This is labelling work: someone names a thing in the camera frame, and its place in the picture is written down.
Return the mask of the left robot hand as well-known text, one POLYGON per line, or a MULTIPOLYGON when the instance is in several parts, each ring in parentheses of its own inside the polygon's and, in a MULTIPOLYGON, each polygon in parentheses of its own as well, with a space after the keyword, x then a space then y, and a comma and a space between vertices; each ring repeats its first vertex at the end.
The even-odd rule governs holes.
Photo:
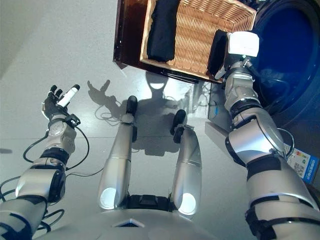
POLYGON ((45 100, 41 103, 42 114, 49 121, 56 115, 68 116, 67 106, 79 90, 80 86, 75 84, 63 94, 61 89, 58 89, 56 85, 52 85, 45 100))

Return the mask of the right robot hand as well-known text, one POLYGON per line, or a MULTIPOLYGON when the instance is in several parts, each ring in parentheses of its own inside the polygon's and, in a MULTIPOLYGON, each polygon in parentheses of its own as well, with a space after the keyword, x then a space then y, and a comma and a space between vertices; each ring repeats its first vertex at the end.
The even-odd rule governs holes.
POLYGON ((226 34, 226 47, 223 62, 215 73, 214 79, 219 80, 227 72, 229 67, 246 57, 256 58, 259 53, 260 39, 257 34, 249 31, 235 31, 226 34))

